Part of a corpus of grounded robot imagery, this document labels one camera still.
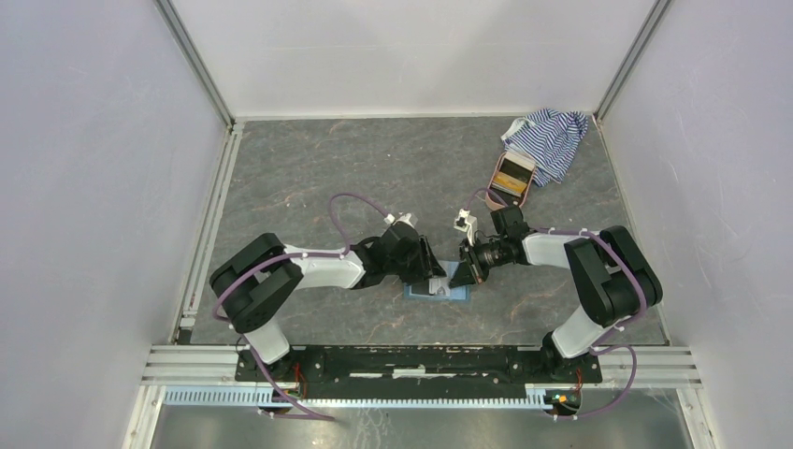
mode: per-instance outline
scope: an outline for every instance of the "blue and white striped fabric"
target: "blue and white striped fabric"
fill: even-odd
[[[564,180],[587,129],[586,116],[581,112],[540,109],[515,119],[501,140],[505,152],[534,159],[537,163],[534,182],[543,186],[551,180]]]

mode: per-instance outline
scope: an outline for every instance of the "open box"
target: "open box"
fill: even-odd
[[[523,206],[528,196],[528,187],[534,179],[534,170],[537,164],[529,158],[514,152],[504,152],[498,158],[496,169],[490,178],[487,187],[490,189],[485,194],[484,202],[490,210],[503,208],[497,198],[498,195],[508,205]]]

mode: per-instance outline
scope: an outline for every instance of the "gray floor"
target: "gray floor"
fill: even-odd
[[[483,117],[247,123],[209,270],[264,232],[305,248],[340,247],[326,202],[342,191],[368,195],[393,212],[412,212],[436,256],[456,260],[463,235],[452,229],[452,221],[470,193],[488,182],[502,151],[499,136],[511,122]],[[532,186],[523,210],[535,226],[627,225],[594,126],[565,181]],[[473,212],[491,234],[484,203],[475,203]],[[361,202],[341,199],[338,214],[356,240],[383,231],[379,215]],[[193,343],[237,340],[211,319],[214,300],[206,287]],[[577,306],[566,270],[507,266],[474,287],[467,304],[403,299],[402,285],[386,278],[365,290],[295,292],[277,317],[292,344],[539,344]],[[619,339],[664,343],[656,311]]]
[[[597,408],[612,395],[606,391],[586,390],[584,409]],[[531,410],[318,410],[336,417],[337,422],[272,420],[239,407],[165,406],[151,447],[693,447],[674,390],[633,390],[608,413],[556,424],[542,412]]]

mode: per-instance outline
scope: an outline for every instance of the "cable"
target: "cable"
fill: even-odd
[[[265,268],[267,268],[267,267],[269,267],[269,266],[271,266],[273,264],[277,264],[277,263],[282,262],[284,260],[288,260],[288,259],[295,258],[295,257],[340,258],[340,257],[346,255],[347,253],[349,253],[350,252],[350,247],[352,245],[352,241],[350,240],[350,238],[347,235],[347,233],[344,232],[344,229],[342,228],[341,223],[339,222],[339,219],[336,216],[336,213],[333,211],[333,200],[338,198],[338,197],[340,197],[340,196],[349,196],[349,197],[352,197],[352,198],[360,199],[361,201],[369,204],[372,208],[376,209],[377,212],[379,212],[383,217],[387,217],[388,215],[390,215],[388,213],[388,211],[385,210],[381,205],[377,204],[376,202],[374,202],[373,200],[369,199],[366,196],[362,196],[362,195],[359,195],[359,194],[353,194],[353,193],[350,193],[350,192],[342,192],[340,194],[335,194],[335,195],[331,196],[330,199],[327,202],[327,209],[328,209],[328,213],[330,214],[330,220],[331,220],[331,222],[333,222],[333,226],[336,227],[336,229],[341,234],[341,237],[344,239],[344,249],[342,250],[341,254],[339,254],[339,253],[319,253],[319,252],[286,253],[286,254],[281,254],[281,255],[278,255],[278,256],[273,257],[271,259],[268,259],[268,260],[262,262],[261,264],[258,264],[255,267],[249,269],[245,273],[243,273],[242,276],[240,276],[236,281],[232,282],[232,284],[229,285],[228,288],[226,288],[221,293],[221,295],[218,297],[217,302],[215,302],[215,306],[212,308],[212,317],[214,317],[216,320],[222,321],[224,323],[231,323],[231,320],[229,320],[227,317],[220,315],[220,308],[223,306],[223,303],[228,299],[228,297],[231,296],[232,293],[234,293],[235,290],[237,290],[237,288],[240,285],[242,285],[243,282],[248,281],[256,273],[258,273],[259,271],[261,271],[261,270],[263,270],[263,269],[265,269]],[[256,366],[259,367],[259,370],[261,370],[262,374],[265,375],[265,378],[267,379],[267,381],[270,382],[270,385],[272,385],[273,390],[275,390],[276,393],[281,395],[284,399],[286,399],[287,402],[292,404],[295,408],[297,408],[301,412],[305,413],[305,414],[272,414],[271,416],[277,416],[279,418],[285,418],[285,419],[314,419],[314,420],[322,420],[322,421],[335,421],[335,418],[333,416],[328,416],[328,415],[325,415],[325,414],[317,413],[317,412],[314,412],[314,411],[312,411],[312,410],[300,405],[299,403],[297,403],[297,401],[295,399],[293,399],[286,392],[284,392],[278,386],[278,384],[276,384],[276,382],[273,380],[272,376],[270,375],[270,372],[267,370],[267,366],[265,365],[265,362],[262,360],[262,357],[259,355],[259,353],[257,353],[256,350],[253,348],[253,345],[251,345],[251,343],[248,341],[248,339],[245,339],[245,341],[248,344],[248,346],[251,348],[251,354],[253,355],[253,359],[256,361]]]
[[[504,201],[504,198],[502,198],[501,196],[498,196],[498,194],[497,194],[496,192],[494,192],[492,189],[489,189],[489,188],[487,188],[487,187],[480,187],[480,188],[476,189],[476,191],[475,191],[473,194],[471,194],[471,196],[470,196],[470,198],[469,198],[469,202],[468,202],[468,203],[466,203],[466,208],[465,208],[465,210],[470,210],[470,203],[472,203],[472,202],[473,202],[473,199],[474,199],[474,198],[476,197],[476,195],[478,195],[480,192],[486,192],[486,193],[488,193],[488,194],[491,194],[491,196],[492,196],[493,198],[495,198],[495,199],[496,199],[496,201],[498,201],[498,204],[500,204],[501,206],[503,206],[503,207],[505,207],[505,208],[507,207],[507,202],[506,202],[506,201]]]
[[[611,246],[609,246],[608,243],[606,243],[603,239],[600,238],[600,236],[584,229],[580,231],[562,231],[553,228],[550,229],[538,228],[537,230],[539,232],[544,232],[549,235],[556,234],[559,236],[588,237],[592,239],[595,243],[597,243],[601,248],[603,248],[603,251],[605,251],[606,254],[608,254],[609,257],[617,264],[617,266],[620,267],[620,269],[622,269],[622,271],[625,273],[627,280],[630,282],[630,284],[633,286],[633,289],[636,291],[636,295],[639,297],[639,311],[637,311],[635,315],[629,316],[627,319],[617,324],[620,325],[620,327],[623,327],[625,325],[635,322],[636,320],[641,319],[644,316],[644,314],[647,312],[647,297],[644,296],[644,291],[642,290],[642,286],[639,284],[639,281],[636,279],[636,276],[634,276],[633,273],[630,271],[630,269],[628,269],[626,263],[619,257],[619,255],[617,255],[617,253],[612,249]],[[597,357],[599,355],[608,354],[611,351],[615,351],[617,349],[621,349],[621,348],[627,349],[630,352],[630,357],[633,359],[633,365],[630,368],[630,376],[627,378],[627,383],[625,385],[625,388],[623,388],[620,394],[617,395],[617,397],[613,401],[611,401],[608,405],[600,407],[599,409],[593,410],[592,412],[582,413],[573,416],[556,416],[555,419],[575,420],[575,419],[586,418],[589,416],[595,416],[601,413],[605,413],[616,407],[616,405],[622,402],[622,400],[627,396],[627,393],[628,391],[630,391],[630,387],[633,385],[633,381],[636,378],[636,369],[639,366],[639,360],[636,357],[636,351],[634,351],[633,348],[627,344],[615,344],[613,346],[609,346],[601,350],[595,349],[596,346],[602,344],[605,340],[610,338],[613,335],[613,333],[616,331],[616,329],[617,326],[612,326],[611,329],[607,330],[605,333],[603,333],[603,335],[600,336],[600,338],[595,340],[595,342],[593,342],[592,345],[589,347],[589,354]]]
[[[336,213],[333,210],[333,200],[341,196],[360,199],[361,201],[369,204],[372,208],[376,209],[377,212],[379,212],[383,217],[388,217],[388,215],[391,214],[383,206],[363,195],[354,194],[352,192],[341,192],[340,194],[331,196],[330,199],[327,200],[327,213],[330,215],[330,221],[333,222],[333,226],[336,227],[336,229],[341,234],[341,238],[344,239],[344,250],[341,253],[346,254],[350,252],[350,247],[353,245],[353,241],[350,240],[350,236],[348,236],[344,231],[344,228],[341,226],[341,222],[339,221],[339,217],[336,216]]]

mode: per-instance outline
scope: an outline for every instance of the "metal corner post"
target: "metal corner post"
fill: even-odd
[[[204,91],[209,96],[209,100],[211,101],[212,106],[215,108],[215,111],[218,113],[218,116],[226,124],[226,126],[233,126],[235,123],[234,116],[228,109],[225,101],[223,101],[223,96],[218,90],[218,87],[215,85],[215,82],[212,80],[212,77],[209,75],[209,71],[204,65],[204,61],[201,60],[201,55],[198,54],[198,50],[195,48],[193,40],[190,39],[190,35],[187,33],[187,29],[185,29],[184,23],[182,23],[179,13],[173,6],[173,3],[171,0],[154,0],[154,3],[157,5],[160,13],[163,15],[163,20],[166,21],[168,28],[171,30],[171,33],[173,34],[174,39],[176,39],[177,44],[179,44],[179,47],[184,53],[184,57],[187,59],[190,67],[193,69],[195,76],[198,78],[198,81],[201,83]]]
[[[642,56],[647,43],[656,31],[658,24],[669,9],[671,2],[672,0],[656,0],[653,7],[650,8],[650,12],[647,14],[647,18],[644,19],[644,23],[642,24],[642,28],[639,29],[639,33],[630,45],[630,49],[627,51],[622,64],[617,69],[617,73],[614,75],[612,83],[606,90],[606,94],[603,96],[603,99],[600,100],[598,109],[595,111],[595,118],[598,122],[603,120],[603,117],[609,112],[614,100],[625,85],[627,78],[630,76],[639,58]]]

